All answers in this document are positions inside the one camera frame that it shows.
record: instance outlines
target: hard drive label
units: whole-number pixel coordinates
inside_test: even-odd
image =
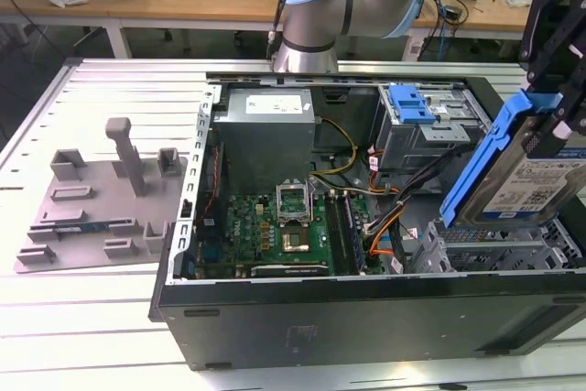
[[[483,212],[506,219],[540,212],[566,186],[568,174],[582,166],[584,159],[525,158]]]

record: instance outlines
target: table leg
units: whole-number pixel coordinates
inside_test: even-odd
[[[181,30],[181,44],[183,45],[183,54],[189,54],[191,52],[191,40],[190,31],[188,29]]]
[[[4,27],[16,43],[21,46],[28,44],[28,37],[27,34],[25,34],[25,29],[22,25],[18,23],[6,23]]]
[[[403,58],[401,60],[417,61],[424,41],[425,36],[419,35],[418,33],[407,37],[407,44],[405,45],[405,51],[403,51]]]
[[[112,51],[117,59],[132,59],[132,53],[128,46],[125,31],[123,28],[115,25],[107,25],[106,31],[112,45]]]
[[[356,51],[358,50],[358,37],[350,37],[348,40],[348,50],[346,51],[348,55],[356,55]]]
[[[513,49],[515,48],[515,40],[503,40],[501,48],[498,51],[499,59],[508,59],[514,54]]]

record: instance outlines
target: motherboard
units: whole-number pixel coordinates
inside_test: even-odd
[[[303,213],[309,218],[284,221]],[[202,245],[202,277],[290,277],[377,273],[366,264],[362,231],[370,214],[363,196],[281,193],[229,198],[225,240]]]

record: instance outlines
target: computer case side panel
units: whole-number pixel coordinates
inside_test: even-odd
[[[164,286],[159,309],[194,370],[519,355],[586,315],[586,279],[487,274]]]

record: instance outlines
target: white cable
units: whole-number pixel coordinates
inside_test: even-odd
[[[47,29],[49,28],[49,25],[45,26],[45,29],[43,29],[43,34],[47,34]],[[38,48],[40,47],[40,42],[43,39],[43,34],[41,34],[40,32],[38,33],[38,40],[37,40],[37,44],[35,45],[35,48],[33,49],[33,53],[30,57],[30,62],[35,64],[35,55],[37,54]]]

